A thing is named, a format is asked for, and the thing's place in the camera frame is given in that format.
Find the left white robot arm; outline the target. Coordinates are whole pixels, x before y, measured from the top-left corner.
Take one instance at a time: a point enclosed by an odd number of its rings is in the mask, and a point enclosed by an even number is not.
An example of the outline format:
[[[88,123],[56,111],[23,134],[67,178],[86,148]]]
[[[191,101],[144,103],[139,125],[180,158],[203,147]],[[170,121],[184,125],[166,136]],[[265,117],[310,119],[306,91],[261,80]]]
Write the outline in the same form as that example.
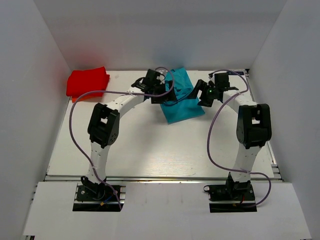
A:
[[[97,103],[89,121],[88,134],[90,140],[90,167],[83,179],[92,184],[88,193],[99,200],[105,196],[106,187],[101,184],[106,180],[106,164],[112,144],[119,136],[120,120],[135,106],[150,99],[152,104],[162,104],[177,99],[173,74],[171,80],[162,80],[157,70],[148,69],[146,76],[137,79],[130,88],[118,98],[107,103]]]

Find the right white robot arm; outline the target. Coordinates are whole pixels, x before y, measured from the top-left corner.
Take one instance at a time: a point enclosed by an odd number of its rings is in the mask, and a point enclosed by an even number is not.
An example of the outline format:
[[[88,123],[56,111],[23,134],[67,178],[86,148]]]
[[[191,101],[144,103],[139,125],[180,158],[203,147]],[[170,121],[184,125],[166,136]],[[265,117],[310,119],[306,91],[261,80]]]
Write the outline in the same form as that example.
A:
[[[231,86],[229,72],[217,70],[209,74],[209,81],[199,79],[188,95],[188,99],[199,96],[198,105],[211,107],[215,100],[222,103],[215,114],[209,130],[218,118],[224,106],[229,106],[237,114],[236,138],[239,142],[238,152],[233,168],[226,168],[214,163],[220,169],[229,171],[226,195],[236,200],[244,193],[244,188],[251,180],[253,165],[261,148],[272,137],[270,107],[266,103],[256,103],[248,94],[249,85],[244,81],[245,89]]]

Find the teal t-shirt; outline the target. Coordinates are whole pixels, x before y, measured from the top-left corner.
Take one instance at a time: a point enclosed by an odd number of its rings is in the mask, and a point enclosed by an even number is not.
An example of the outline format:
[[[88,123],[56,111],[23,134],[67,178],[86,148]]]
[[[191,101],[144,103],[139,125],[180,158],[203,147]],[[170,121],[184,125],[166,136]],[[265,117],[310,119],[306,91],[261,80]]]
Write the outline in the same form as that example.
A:
[[[199,99],[188,99],[194,89],[189,75],[184,67],[170,71],[174,77],[174,93],[177,100],[161,104],[161,110],[168,124],[203,116],[205,111],[198,105]]]

